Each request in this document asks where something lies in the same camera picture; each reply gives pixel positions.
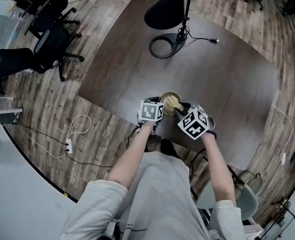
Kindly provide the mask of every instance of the white t-shirt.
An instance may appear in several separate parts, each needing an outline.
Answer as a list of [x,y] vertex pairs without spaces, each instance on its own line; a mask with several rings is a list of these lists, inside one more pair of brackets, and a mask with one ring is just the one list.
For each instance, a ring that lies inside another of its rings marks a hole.
[[190,193],[189,168],[160,152],[144,153],[129,190],[107,180],[88,183],[61,240],[112,238],[118,223],[122,240],[245,240],[241,210],[217,202],[208,229]]

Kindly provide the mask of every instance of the wood plank flooring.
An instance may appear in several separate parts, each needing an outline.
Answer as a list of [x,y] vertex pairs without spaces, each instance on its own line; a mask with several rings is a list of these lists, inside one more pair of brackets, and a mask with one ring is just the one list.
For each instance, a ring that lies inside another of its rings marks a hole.
[[[287,161],[283,171],[286,196],[295,184],[295,166],[289,163],[295,150],[295,15],[283,17],[274,0],[263,0],[263,5],[264,10],[260,11],[254,0],[248,3],[244,0],[192,0],[190,10],[225,27],[249,43],[279,69],[281,86],[275,104],[289,116],[294,127],[291,140],[285,149]],[[82,0],[69,4],[68,8],[71,6],[74,6],[77,12],[71,14],[69,19],[81,21],[77,31],[83,36],[71,45],[69,51],[81,54],[85,61],[80,63],[73,59],[64,60],[64,76],[67,79],[64,83],[60,82],[58,68],[48,70],[45,74],[21,72],[9,78],[5,91],[7,95],[15,97],[16,107],[23,108],[20,117],[22,124],[62,142],[65,142],[70,124],[76,115],[85,114],[91,117],[90,130],[86,134],[72,136],[73,158],[80,162],[113,165],[125,150],[124,139],[134,125],[80,98],[76,93],[100,44],[127,4],[121,0]],[[27,20],[22,22],[18,35],[11,44],[12,48],[34,48],[37,40],[31,33],[24,36],[27,23]],[[77,26],[68,27],[74,32],[76,28]],[[72,130],[85,131],[88,125],[89,122],[81,117],[75,121]],[[8,125],[7,128],[32,162],[51,181],[76,199],[82,195],[87,182],[104,179],[109,172],[108,168],[80,165],[67,157],[55,159],[31,142],[17,126]],[[62,144],[23,126],[20,128],[54,156],[63,155],[65,147]],[[271,107],[264,138],[249,166],[252,172],[261,173],[264,180],[264,190],[254,216],[261,225],[269,218],[271,202],[282,197],[280,154],[290,134],[290,123],[284,115]],[[150,141],[149,148],[159,148],[157,137]],[[175,148],[189,165],[195,152],[180,146]],[[199,193],[208,180],[207,162],[198,157],[194,162],[191,185]]]

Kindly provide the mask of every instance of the sleeve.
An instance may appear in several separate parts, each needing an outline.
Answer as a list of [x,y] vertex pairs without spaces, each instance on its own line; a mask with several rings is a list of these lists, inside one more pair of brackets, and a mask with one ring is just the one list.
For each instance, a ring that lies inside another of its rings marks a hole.
[[216,230],[225,240],[245,240],[241,209],[234,207],[231,200],[222,200],[215,204],[208,230]]
[[63,227],[61,240],[101,237],[127,193],[126,187],[113,181],[90,181]]

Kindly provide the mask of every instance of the lamp shade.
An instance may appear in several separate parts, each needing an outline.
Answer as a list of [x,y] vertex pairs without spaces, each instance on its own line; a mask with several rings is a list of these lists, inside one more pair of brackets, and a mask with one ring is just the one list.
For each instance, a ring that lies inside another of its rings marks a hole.
[[157,30],[168,30],[181,24],[184,0],[158,0],[144,15],[145,23]]

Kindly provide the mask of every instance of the stand base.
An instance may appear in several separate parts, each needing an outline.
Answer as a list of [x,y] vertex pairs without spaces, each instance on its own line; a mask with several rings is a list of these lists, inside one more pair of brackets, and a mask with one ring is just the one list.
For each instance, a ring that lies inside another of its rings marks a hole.
[[[160,59],[165,59],[165,58],[169,58],[171,56],[173,56],[174,54],[176,54],[185,44],[185,41],[177,41],[177,33],[167,33],[167,34],[161,34],[158,35],[156,37],[154,37],[152,39],[152,41],[149,43],[149,51],[151,52],[151,54],[153,54],[155,57],[160,58]],[[152,49],[152,45],[155,41],[158,40],[164,40],[166,42],[168,42],[171,45],[172,51],[169,54],[166,55],[159,55],[156,54],[153,49]]]

